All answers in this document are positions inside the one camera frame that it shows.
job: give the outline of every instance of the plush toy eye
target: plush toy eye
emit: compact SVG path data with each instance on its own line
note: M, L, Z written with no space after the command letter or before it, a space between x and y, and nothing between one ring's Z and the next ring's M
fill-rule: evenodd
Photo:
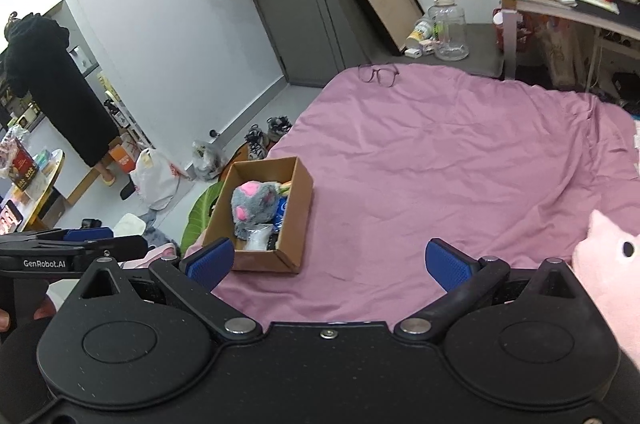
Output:
M636 251L636 248L634 247L634 244L632 244L630 241L626 241L622 246L622 252L624 252L625 256L628 258L631 258L634 255L635 251Z

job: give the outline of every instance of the black robe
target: black robe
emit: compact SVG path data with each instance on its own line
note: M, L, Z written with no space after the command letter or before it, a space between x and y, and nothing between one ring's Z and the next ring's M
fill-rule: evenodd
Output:
M69 31L52 19L29 14L8 37L4 69L12 91L18 97L31 92L82 160L95 166L107 154L118 129L66 52Z

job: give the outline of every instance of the person's hair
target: person's hair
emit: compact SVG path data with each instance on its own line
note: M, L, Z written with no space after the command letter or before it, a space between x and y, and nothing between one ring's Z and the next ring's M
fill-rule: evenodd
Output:
M9 41L9 34L11 33L11 29L14 28L20 22L18 19L18 12L11 12L9 14L9 19L4 26L4 39Z

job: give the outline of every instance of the blue package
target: blue package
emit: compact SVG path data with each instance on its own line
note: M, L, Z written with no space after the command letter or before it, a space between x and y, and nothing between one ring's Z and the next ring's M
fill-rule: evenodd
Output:
M278 202L276 216L273 218L273 232L280 232L282 230L282 223L284 222L284 212L287 208L287 200L289 200L288 197L282 197Z

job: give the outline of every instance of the pink plush toy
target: pink plush toy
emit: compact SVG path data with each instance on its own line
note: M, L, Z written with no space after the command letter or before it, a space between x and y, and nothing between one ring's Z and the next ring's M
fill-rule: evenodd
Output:
M620 348L640 366L640 236L626 234L593 211L587 238L575 247L573 267L607 320Z

